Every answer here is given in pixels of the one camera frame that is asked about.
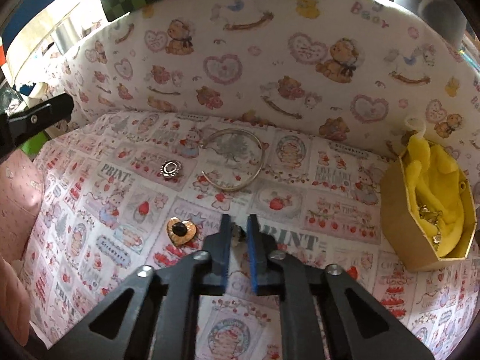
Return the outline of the person left hand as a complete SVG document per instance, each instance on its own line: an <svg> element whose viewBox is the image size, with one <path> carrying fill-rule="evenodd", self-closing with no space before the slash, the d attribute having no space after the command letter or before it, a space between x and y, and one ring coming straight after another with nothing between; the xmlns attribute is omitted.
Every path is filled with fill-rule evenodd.
<svg viewBox="0 0 480 360"><path fill-rule="evenodd" d="M1 319L16 341L25 346L29 339L30 299L13 267L1 258Z"/></svg>

